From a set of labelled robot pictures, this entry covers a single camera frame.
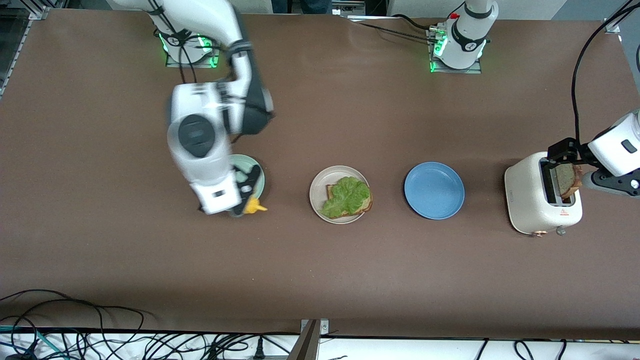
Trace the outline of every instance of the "plate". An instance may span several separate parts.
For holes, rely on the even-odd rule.
[[[416,213],[443,220],[462,208],[465,187],[460,176],[447,165],[421,163],[406,176],[404,196]]]
[[[251,168],[254,165],[258,165],[260,167],[260,164],[258,164],[258,161],[255,161],[254,158],[252,158],[251,156],[242,155],[242,154],[232,154],[231,164],[237,166],[238,169],[244,172],[251,171]],[[242,182],[245,180],[246,180],[246,175],[236,171],[236,181]],[[258,177],[257,183],[255,183],[255,186],[253,187],[253,196],[256,199],[259,199],[260,195],[262,195],[262,191],[264,191],[264,170],[262,170],[260,177]]]
[[[348,224],[358,220],[362,215],[364,215],[364,213],[362,213],[350,217],[332,219],[320,214],[320,210],[322,210],[324,202],[328,199],[326,186],[333,185],[337,183],[338,180],[346,176],[353,176],[356,179],[363,181],[367,186],[369,185],[367,180],[358,170],[344,165],[336,165],[320,171],[311,182],[311,188],[309,188],[309,200],[311,201],[311,207],[314,209],[316,214],[326,222],[330,222],[332,224]]]

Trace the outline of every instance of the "green led light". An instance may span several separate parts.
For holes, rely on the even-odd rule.
[[[480,56],[482,56],[482,51],[484,50],[484,46],[486,45],[486,41],[482,43],[482,45],[480,45],[480,51],[478,52],[478,59],[480,59]]]
[[[202,37],[200,34],[198,34],[198,41],[200,42],[200,46],[203,47],[204,52],[208,53],[211,50],[211,42],[209,41],[209,39]]]
[[[442,37],[442,40],[436,43],[435,48],[433,49],[433,53],[436,54],[436,56],[442,56],[444,47],[447,45],[448,42],[449,41],[447,40],[447,37]]]
[[[211,64],[212,68],[218,67],[218,55],[214,55],[211,59],[209,59],[209,64]]]

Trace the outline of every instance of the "mounting plate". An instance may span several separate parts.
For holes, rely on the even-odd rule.
[[[220,50],[213,49],[213,51],[210,51],[209,53],[207,53],[202,59],[194,62],[192,66],[198,69],[215,68],[218,66],[219,59],[220,59]],[[166,61],[164,65],[167,67],[180,67],[180,63],[173,60],[171,56],[169,56],[168,54],[166,55]],[[182,64],[182,68],[188,69],[190,68],[190,66],[189,64]]]
[[[429,43],[429,64],[431,65],[431,72],[449,72],[453,74],[482,74],[482,69],[480,68],[480,59],[476,60],[471,67],[467,69],[453,69],[446,66],[442,60],[437,58],[433,54],[434,45]]]
[[[300,332],[305,329],[309,319],[302,319],[300,322]],[[320,319],[320,335],[327,335],[329,333],[329,319]]]

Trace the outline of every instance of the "person's legs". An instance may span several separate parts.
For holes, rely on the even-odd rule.
[[[271,0],[273,13],[287,13],[287,0]]]
[[[327,13],[330,6],[331,0],[300,0],[300,7],[303,13]]]

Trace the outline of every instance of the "blue plate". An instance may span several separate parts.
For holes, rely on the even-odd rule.
[[[433,220],[452,217],[465,200],[460,176],[441,163],[421,163],[404,180],[404,196],[416,213]]]

